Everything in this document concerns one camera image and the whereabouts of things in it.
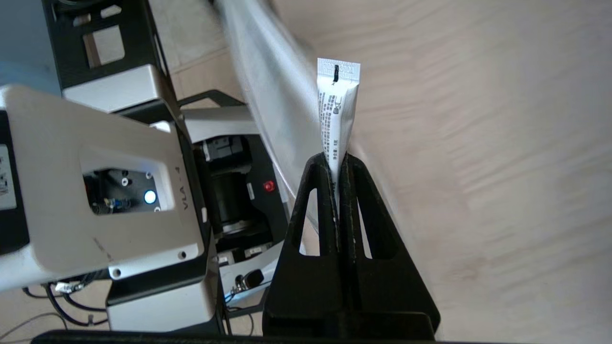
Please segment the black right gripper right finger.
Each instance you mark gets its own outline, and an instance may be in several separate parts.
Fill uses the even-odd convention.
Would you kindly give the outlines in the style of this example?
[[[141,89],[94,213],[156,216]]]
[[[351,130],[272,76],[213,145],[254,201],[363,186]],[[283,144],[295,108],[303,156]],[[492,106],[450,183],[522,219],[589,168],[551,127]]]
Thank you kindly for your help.
[[[339,179],[345,333],[433,341],[441,315],[365,163],[346,155]]]

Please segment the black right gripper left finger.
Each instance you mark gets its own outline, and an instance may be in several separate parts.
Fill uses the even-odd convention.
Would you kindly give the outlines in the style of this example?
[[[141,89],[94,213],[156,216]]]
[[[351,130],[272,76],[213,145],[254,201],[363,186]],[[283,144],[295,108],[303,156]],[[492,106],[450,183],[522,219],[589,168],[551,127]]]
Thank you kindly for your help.
[[[300,253],[311,192],[317,192],[319,255]],[[338,338],[343,307],[334,189],[324,154],[308,159],[262,313],[266,337]]]

